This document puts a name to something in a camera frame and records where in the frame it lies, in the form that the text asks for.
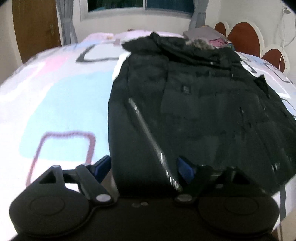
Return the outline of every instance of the brown door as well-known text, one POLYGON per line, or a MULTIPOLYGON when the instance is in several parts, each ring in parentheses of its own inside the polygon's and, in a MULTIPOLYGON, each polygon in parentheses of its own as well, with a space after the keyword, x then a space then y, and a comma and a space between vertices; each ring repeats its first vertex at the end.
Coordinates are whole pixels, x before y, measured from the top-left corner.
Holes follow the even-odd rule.
POLYGON ((15 37, 22 62, 61 46, 55 0, 12 0, 15 37))

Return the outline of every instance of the headboard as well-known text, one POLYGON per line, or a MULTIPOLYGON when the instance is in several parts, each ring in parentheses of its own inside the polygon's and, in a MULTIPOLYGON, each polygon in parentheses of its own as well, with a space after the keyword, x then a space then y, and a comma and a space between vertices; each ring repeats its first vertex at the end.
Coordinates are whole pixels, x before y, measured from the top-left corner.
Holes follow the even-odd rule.
POLYGON ((278 45, 265 47, 261 31, 254 23, 243 21, 230 29, 227 22, 219 22, 216 24, 215 30, 227 37, 237 52, 260 57, 277 67, 281 72, 289 72, 290 65, 286 52, 283 51, 282 56, 282 48, 278 45))

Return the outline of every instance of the black jacket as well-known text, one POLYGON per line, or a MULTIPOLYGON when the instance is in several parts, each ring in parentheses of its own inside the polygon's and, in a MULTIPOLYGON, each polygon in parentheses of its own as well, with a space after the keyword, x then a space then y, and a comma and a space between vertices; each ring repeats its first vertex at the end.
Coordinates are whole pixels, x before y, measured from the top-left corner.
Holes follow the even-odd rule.
POLYGON ((295 119, 230 48, 200 50, 156 33, 123 47, 131 55, 113 83, 108 114, 121 195, 176 189, 162 155, 175 181, 179 156, 218 170, 236 166, 272 194, 296 174, 295 119))

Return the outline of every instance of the curtain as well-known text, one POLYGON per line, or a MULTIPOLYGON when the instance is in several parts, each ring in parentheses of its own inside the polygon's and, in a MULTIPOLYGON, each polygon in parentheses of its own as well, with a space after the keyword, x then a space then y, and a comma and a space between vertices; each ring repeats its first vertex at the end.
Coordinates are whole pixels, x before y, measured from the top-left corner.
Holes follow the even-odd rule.
POLYGON ((77 36, 72 22, 74 0, 56 0, 61 18, 63 45, 77 43, 77 36))
POLYGON ((193 0, 194 12, 189 24, 189 29, 199 28, 205 25, 205 11, 209 0, 193 0))

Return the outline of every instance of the silver zipper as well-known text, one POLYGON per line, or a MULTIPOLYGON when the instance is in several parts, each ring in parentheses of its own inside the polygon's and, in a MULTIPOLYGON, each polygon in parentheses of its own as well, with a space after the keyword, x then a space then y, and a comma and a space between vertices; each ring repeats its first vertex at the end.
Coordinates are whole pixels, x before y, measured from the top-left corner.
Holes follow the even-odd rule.
POLYGON ((168 164, 167 164, 167 161, 166 161, 166 157, 163 153, 163 151, 161 150, 161 148, 158 146, 158 144, 156 143, 156 141, 154 140, 144 118, 142 117, 140 111, 139 111, 139 108, 137 107, 137 105, 135 104, 135 102, 133 101, 132 98, 129 98, 128 99, 128 102, 130 103, 130 105, 132 106, 132 108, 134 109, 136 115, 137 115, 137 118, 140 122, 140 125, 141 127, 143 128, 143 131, 144 133, 146 134, 150 144, 152 145, 157 157, 158 157, 158 160, 160 161, 160 164, 165 172, 165 175, 167 177, 167 179, 169 180, 170 184, 178 191, 178 192, 182 192, 182 187, 181 185, 179 184, 179 182, 173 178, 171 172, 170 172, 170 169, 168 167, 168 164))

